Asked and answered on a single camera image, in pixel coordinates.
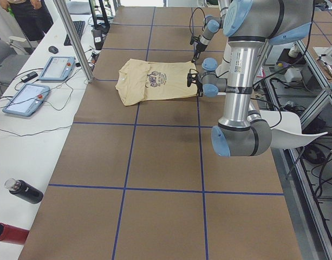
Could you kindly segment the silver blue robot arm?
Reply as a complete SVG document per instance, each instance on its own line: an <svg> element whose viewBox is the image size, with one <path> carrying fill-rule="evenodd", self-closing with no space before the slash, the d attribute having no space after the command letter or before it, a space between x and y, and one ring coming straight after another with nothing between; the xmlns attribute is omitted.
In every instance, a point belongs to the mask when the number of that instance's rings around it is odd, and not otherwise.
<svg viewBox="0 0 332 260"><path fill-rule="evenodd" d="M199 59L200 54L206 50L213 36L223 28L224 19L231 2L232 1L218 1L220 9L219 17L213 17L211 15L204 16L203 33L201 35L196 36L193 31L190 30L190 45L196 47L191 60L192 63L195 63Z"/></svg>
<svg viewBox="0 0 332 260"><path fill-rule="evenodd" d="M222 157L255 156L270 146L272 132L250 98L259 49L295 42L311 31L314 4L311 1L219 1L220 16L207 16L202 35L191 38L194 59L219 30L231 48L227 78L217 75L217 62L206 58L198 73L188 73L187 84L197 93L214 97L225 92L223 116L211 130L214 151Z"/></svg>

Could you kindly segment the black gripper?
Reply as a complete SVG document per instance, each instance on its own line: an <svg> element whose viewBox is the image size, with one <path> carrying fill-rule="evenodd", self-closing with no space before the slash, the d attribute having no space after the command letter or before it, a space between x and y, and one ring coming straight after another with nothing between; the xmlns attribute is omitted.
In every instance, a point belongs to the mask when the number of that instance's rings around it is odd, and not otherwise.
<svg viewBox="0 0 332 260"><path fill-rule="evenodd" d="M196 69L190 69L187 74L187 87L191 87L192 84L197 86L197 96L203 96L203 84L199 76L199 72Z"/></svg>
<svg viewBox="0 0 332 260"><path fill-rule="evenodd" d="M191 62L196 63L200 58L200 53L204 52L206 47L208 46L208 39L205 38L203 35L200 36L192 35L190 39L190 45L195 46L195 51Z"/></svg>

